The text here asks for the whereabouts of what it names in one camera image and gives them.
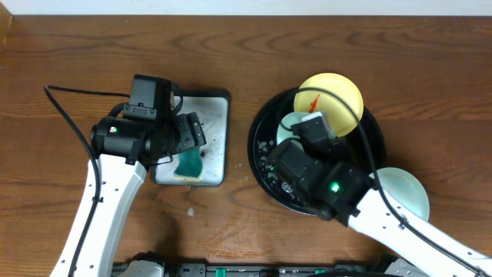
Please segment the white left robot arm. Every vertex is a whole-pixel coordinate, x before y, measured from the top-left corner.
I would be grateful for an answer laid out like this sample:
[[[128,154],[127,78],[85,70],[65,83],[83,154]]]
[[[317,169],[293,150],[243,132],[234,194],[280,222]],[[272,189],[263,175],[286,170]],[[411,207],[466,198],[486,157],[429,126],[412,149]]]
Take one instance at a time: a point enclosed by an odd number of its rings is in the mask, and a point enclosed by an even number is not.
[[[53,276],[109,276],[129,209],[146,177],[158,185],[198,185],[189,156],[207,144],[201,112],[104,117],[85,144],[88,174]]]

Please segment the mint plate with small stain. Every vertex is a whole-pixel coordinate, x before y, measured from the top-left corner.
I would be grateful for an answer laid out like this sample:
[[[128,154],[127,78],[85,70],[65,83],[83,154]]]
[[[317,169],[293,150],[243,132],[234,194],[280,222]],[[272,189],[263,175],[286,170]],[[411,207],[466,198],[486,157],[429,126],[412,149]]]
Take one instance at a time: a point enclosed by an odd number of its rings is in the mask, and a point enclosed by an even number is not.
[[[430,217],[430,204],[423,185],[409,172],[386,167],[377,170],[385,195],[390,195],[402,206],[425,222]]]

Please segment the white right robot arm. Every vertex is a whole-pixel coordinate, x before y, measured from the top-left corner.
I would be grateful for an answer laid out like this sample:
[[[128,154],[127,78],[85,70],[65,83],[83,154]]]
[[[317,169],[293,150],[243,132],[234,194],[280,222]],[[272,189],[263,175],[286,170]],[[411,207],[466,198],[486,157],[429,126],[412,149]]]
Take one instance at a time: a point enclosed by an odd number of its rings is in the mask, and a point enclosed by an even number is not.
[[[376,175],[350,162],[322,162],[284,140],[268,164],[310,213],[373,238],[429,276],[491,274],[489,257],[423,220],[382,187]]]

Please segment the mint plate with long stain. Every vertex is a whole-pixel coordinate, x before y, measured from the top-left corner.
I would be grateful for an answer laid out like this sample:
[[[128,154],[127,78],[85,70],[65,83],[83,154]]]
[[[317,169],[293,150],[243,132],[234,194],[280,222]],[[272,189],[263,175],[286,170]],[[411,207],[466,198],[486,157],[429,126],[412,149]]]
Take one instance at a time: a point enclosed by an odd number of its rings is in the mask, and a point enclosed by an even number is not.
[[[289,131],[292,125],[298,124],[301,122],[302,118],[307,116],[307,112],[291,112],[287,114],[281,120],[281,123],[278,126],[277,135],[276,135],[276,144],[280,145],[285,139],[294,138],[292,142],[300,149],[303,149],[302,144],[297,141],[299,137],[294,135],[292,131]]]

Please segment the green scrubbing sponge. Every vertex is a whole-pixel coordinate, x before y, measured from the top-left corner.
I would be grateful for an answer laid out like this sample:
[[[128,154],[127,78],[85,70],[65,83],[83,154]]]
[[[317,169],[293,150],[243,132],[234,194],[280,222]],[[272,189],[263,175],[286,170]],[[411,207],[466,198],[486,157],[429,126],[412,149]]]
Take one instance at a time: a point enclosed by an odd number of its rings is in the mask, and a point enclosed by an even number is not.
[[[199,180],[203,173],[201,148],[193,148],[178,154],[178,165],[174,176],[187,180]]]

